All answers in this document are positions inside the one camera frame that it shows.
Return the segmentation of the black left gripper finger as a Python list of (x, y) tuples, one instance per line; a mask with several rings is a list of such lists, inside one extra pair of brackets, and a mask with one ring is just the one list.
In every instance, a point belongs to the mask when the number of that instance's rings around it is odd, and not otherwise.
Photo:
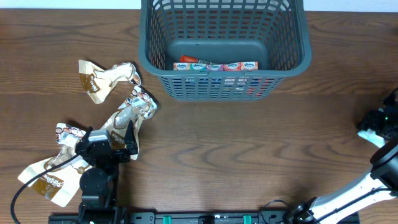
[(88, 142), (88, 138), (93, 130), (93, 127), (90, 126), (84, 136), (81, 138), (80, 142)]
[(134, 136), (134, 123), (132, 121), (128, 123), (124, 143), (129, 151), (138, 151), (137, 141)]

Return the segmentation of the light teal tissue packet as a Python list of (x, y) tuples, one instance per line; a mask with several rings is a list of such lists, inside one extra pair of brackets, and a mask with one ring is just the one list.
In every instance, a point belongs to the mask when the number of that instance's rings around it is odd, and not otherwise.
[(366, 131), (360, 130), (357, 132), (357, 135), (371, 143), (373, 143), (378, 148), (383, 147), (386, 144), (386, 140), (383, 137), (380, 137), (376, 134), (375, 131), (368, 129)]

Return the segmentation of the orange cracker sleeve package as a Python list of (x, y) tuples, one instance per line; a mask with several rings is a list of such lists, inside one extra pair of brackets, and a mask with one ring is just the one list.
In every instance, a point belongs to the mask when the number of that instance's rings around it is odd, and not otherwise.
[(182, 55), (180, 57), (179, 62), (184, 62), (184, 63), (204, 63), (204, 64), (208, 64), (208, 65), (214, 65), (213, 62), (209, 62), (207, 60), (191, 57), (191, 56), (188, 56), (188, 55)]

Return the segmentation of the colourful tissue pack box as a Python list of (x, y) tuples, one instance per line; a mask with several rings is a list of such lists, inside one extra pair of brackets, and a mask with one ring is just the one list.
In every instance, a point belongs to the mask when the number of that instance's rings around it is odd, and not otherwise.
[[(257, 61), (252, 62), (236, 62), (230, 64), (205, 64), (205, 63), (194, 63), (194, 62), (175, 62), (174, 70), (195, 70), (199, 72), (240, 72), (240, 71), (253, 71), (259, 68)], [(220, 94), (220, 98), (228, 98), (228, 95), (235, 91), (242, 92), (244, 86), (247, 84), (247, 78), (199, 78), (197, 81), (197, 96), (195, 96), (195, 79), (186, 78), (185, 86), (187, 88), (187, 98), (194, 99), (215, 99)]]

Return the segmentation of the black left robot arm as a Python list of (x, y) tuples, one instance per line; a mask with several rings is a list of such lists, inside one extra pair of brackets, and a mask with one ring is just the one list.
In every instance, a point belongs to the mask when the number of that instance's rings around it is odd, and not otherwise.
[(124, 137), (126, 146), (112, 148), (107, 129), (89, 129), (76, 145), (75, 152), (92, 168), (80, 177), (82, 203), (79, 206), (78, 223), (124, 224), (130, 218), (127, 209), (118, 207), (119, 165), (129, 162), (138, 153), (137, 142), (130, 121)]

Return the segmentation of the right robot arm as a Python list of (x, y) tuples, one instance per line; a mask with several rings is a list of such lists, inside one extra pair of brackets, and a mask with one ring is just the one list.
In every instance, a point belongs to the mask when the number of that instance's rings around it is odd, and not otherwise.
[(381, 147), (359, 178), (330, 195), (299, 205), (284, 223), (338, 223), (374, 203), (397, 198), (397, 89), (358, 124), (359, 135), (377, 139)]

